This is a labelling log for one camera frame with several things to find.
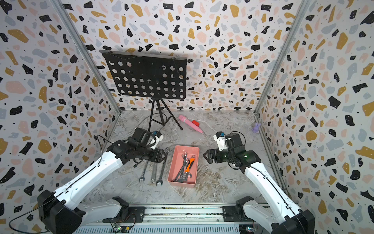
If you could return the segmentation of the medium silver combination wrench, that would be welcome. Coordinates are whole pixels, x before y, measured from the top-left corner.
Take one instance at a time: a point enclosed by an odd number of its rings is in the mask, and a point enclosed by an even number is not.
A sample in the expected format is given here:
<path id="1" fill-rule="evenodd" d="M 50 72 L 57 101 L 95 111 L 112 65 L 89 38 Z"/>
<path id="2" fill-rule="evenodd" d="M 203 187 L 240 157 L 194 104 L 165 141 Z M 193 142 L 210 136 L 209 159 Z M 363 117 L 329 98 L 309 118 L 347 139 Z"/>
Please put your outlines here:
<path id="1" fill-rule="evenodd" d="M 144 165 L 144 168 L 143 168 L 142 174 L 141 174 L 141 176 L 140 176 L 139 179 L 138 179 L 139 183 L 145 181 L 145 173 L 146 173 L 146 170 L 147 170 L 147 167 L 148 167 L 148 163 L 149 163 L 148 161 L 145 161 L 145 165 Z"/>

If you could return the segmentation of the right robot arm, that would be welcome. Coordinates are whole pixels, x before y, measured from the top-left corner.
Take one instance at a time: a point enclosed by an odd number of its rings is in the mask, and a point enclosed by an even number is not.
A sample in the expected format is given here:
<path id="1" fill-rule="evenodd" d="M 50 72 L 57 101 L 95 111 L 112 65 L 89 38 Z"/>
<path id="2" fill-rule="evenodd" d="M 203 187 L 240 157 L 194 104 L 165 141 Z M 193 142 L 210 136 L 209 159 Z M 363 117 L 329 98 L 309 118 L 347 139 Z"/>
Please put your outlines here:
<path id="1" fill-rule="evenodd" d="M 209 164 L 228 163 L 241 171 L 259 190 L 268 207 L 260 205 L 254 198 L 246 196 L 236 202 L 234 211 L 226 211 L 229 219 L 251 219 L 271 234 L 312 234 L 315 217 L 309 210 L 303 211 L 268 173 L 260 157 L 246 150 L 241 133 L 233 131 L 226 135 L 217 132 L 213 136 L 218 147 L 207 150 L 203 157 Z"/>

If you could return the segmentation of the long silver combination wrench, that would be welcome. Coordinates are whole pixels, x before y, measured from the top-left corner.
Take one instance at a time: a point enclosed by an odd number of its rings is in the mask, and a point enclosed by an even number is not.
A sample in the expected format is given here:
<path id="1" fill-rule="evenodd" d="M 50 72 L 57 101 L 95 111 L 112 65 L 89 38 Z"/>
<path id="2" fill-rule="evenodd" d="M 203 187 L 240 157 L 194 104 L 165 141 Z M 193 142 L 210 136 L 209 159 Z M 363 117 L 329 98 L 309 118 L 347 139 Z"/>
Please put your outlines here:
<path id="1" fill-rule="evenodd" d="M 152 176 L 151 176 L 151 183 L 155 184 L 156 182 L 156 175 L 157 175 L 157 165 L 158 163 L 153 163 L 153 169 L 152 169 Z"/>

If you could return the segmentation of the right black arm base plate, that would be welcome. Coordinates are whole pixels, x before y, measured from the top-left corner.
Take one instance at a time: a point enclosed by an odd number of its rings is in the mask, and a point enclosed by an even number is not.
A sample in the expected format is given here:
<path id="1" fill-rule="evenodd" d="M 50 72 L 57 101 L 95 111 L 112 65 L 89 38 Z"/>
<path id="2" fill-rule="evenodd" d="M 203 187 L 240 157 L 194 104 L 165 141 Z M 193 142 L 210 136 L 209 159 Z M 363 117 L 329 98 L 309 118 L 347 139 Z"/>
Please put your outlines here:
<path id="1" fill-rule="evenodd" d="M 235 206 L 223 206 L 223 219 L 224 222 L 249 222 L 253 221 L 252 219 L 248 218 L 244 211 L 238 207 L 238 205 Z"/>

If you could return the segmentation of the large silver combination wrench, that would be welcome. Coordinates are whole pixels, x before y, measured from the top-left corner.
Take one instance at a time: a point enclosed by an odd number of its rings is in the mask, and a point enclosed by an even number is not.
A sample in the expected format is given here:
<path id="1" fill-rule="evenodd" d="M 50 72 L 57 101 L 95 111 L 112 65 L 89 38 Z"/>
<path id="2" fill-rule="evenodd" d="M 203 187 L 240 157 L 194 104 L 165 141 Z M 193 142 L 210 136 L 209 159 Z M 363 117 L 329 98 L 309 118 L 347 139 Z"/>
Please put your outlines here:
<path id="1" fill-rule="evenodd" d="M 170 149 L 167 147 L 165 149 L 166 156 L 165 156 L 165 160 L 163 161 L 163 165 L 162 165 L 162 168 L 161 168 L 160 176 L 159 176 L 158 180 L 155 183 L 156 186 L 162 186 L 163 185 L 163 175 L 164 175 L 164 170 L 165 170 L 165 167 L 166 167 L 166 162 L 167 162 L 167 158 L 168 158 L 169 152 L 170 152 Z"/>

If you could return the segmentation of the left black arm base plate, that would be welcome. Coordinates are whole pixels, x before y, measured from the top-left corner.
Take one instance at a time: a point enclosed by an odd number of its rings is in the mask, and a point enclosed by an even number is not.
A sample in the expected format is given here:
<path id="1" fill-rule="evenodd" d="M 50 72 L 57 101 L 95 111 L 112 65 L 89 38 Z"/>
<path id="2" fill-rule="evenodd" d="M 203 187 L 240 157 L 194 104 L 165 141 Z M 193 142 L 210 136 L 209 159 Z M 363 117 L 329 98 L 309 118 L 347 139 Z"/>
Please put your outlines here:
<path id="1" fill-rule="evenodd" d="M 146 207 L 130 206 L 120 210 L 119 214 L 111 219 L 116 223 L 142 223 L 145 216 Z"/>

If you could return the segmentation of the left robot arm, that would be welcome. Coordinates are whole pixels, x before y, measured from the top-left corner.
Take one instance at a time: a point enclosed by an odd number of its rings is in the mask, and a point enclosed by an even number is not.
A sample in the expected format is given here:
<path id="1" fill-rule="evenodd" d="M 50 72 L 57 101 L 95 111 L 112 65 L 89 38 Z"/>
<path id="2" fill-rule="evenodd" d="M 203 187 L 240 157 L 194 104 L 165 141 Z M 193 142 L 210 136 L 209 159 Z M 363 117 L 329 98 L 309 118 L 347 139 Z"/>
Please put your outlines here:
<path id="1" fill-rule="evenodd" d="M 101 181 L 130 161 L 161 163 L 166 160 L 165 151 L 157 148 L 162 139 L 160 131 L 136 128 L 131 137 L 112 143 L 101 158 L 74 179 L 53 192 L 45 190 L 38 196 L 40 220 L 53 234 L 72 234 L 80 226 L 104 219 L 127 220 L 129 203 L 120 197 L 92 204 L 84 204 L 82 200 Z"/>

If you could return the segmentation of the orange handled adjustable wrench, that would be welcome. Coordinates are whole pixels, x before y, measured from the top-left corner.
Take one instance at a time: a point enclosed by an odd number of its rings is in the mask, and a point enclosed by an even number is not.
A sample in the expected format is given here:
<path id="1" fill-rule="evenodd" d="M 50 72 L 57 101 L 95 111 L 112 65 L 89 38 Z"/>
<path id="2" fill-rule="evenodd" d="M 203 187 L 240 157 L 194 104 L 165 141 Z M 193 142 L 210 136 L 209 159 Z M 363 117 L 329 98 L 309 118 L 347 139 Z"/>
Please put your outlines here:
<path id="1" fill-rule="evenodd" d="M 186 166 L 186 169 L 185 169 L 185 171 L 184 171 L 184 174 L 183 174 L 183 175 L 182 175 L 182 176 L 177 180 L 178 182 L 183 183 L 183 182 L 188 181 L 188 178 L 189 178 L 189 177 L 192 178 L 191 167 L 193 166 L 195 159 L 196 159 L 196 156 L 195 156 L 195 155 L 193 155 L 193 156 L 189 159 L 189 162 L 188 162 L 188 164 L 187 164 L 187 166 Z"/>

